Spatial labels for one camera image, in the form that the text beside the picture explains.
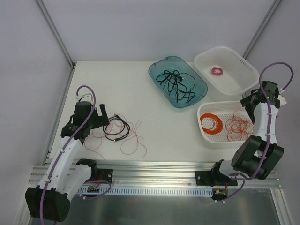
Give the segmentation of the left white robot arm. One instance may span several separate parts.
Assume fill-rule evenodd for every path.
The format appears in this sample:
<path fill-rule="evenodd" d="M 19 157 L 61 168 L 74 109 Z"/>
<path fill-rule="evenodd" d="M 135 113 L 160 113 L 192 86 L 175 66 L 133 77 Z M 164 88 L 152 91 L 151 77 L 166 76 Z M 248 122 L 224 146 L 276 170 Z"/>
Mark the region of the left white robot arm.
<path fill-rule="evenodd" d="M 84 182 L 98 179 L 97 162 L 80 159 L 73 172 L 69 169 L 78 151 L 82 148 L 90 131 L 107 126 L 109 119 L 104 104 L 100 104 L 101 115 L 89 101 L 78 101 L 73 115 L 61 130 L 61 139 L 49 168 L 36 187 L 25 193 L 31 217 L 41 222 L 51 220 L 63 222 L 70 210 L 70 204 Z"/>

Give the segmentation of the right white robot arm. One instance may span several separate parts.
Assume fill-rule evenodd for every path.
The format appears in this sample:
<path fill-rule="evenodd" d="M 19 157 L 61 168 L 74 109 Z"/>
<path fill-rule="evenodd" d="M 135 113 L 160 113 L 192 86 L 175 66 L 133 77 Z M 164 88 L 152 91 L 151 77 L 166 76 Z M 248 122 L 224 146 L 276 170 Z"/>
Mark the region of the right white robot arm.
<path fill-rule="evenodd" d="M 260 88 L 241 100 L 254 129 L 239 147 L 231 161 L 220 160 L 210 171 L 209 186 L 223 185 L 241 176 L 246 180 L 264 180 L 283 156 L 284 149 L 275 136 L 276 117 L 280 108 L 276 83 L 263 81 Z"/>

